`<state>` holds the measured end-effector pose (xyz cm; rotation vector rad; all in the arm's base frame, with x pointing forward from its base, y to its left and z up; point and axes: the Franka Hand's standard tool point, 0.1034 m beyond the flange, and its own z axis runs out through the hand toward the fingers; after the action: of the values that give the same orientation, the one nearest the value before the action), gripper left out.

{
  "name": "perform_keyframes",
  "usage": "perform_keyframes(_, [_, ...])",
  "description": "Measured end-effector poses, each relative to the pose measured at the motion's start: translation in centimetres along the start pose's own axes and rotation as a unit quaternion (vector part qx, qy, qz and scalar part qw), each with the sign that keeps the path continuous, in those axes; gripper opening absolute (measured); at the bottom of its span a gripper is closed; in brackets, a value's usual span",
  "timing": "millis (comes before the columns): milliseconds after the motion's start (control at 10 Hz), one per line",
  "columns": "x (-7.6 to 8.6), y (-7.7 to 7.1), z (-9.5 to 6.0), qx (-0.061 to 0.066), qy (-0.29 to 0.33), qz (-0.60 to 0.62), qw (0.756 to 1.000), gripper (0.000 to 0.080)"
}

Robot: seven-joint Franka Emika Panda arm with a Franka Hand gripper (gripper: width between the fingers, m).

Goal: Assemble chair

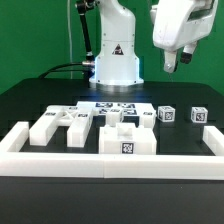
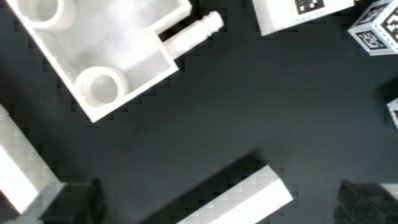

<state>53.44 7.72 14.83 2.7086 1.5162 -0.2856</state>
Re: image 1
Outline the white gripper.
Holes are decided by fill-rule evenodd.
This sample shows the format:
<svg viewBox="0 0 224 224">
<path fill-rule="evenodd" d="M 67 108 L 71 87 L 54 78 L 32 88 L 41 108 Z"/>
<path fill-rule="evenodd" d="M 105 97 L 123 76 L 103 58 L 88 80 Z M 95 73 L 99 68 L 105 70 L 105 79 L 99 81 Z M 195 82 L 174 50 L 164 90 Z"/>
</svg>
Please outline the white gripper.
<svg viewBox="0 0 224 224">
<path fill-rule="evenodd" d="M 153 43 L 164 52 L 164 70 L 177 69 L 177 51 L 184 47 L 180 62 L 189 64 L 197 47 L 196 41 L 212 30 L 218 0 L 159 0 L 151 6 Z"/>
</svg>

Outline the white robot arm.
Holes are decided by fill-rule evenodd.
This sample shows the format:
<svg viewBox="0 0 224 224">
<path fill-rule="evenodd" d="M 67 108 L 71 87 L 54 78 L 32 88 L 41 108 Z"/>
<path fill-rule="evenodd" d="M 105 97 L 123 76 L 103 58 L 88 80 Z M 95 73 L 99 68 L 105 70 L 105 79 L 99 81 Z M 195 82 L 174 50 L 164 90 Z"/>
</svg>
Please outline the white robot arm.
<svg viewBox="0 0 224 224">
<path fill-rule="evenodd" d="M 188 64 L 199 40 L 212 30 L 219 0 L 158 0 L 150 9 L 153 44 L 164 51 L 164 71 L 173 73 L 179 63 Z M 85 14 L 98 8 L 101 18 L 101 50 L 94 56 Z M 140 61 L 134 51 L 134 14 L 118 0 L 78 0 L 86 46 L 93 67 L 89 83 L 106 90 L 141 85 Z"/>
</svg>

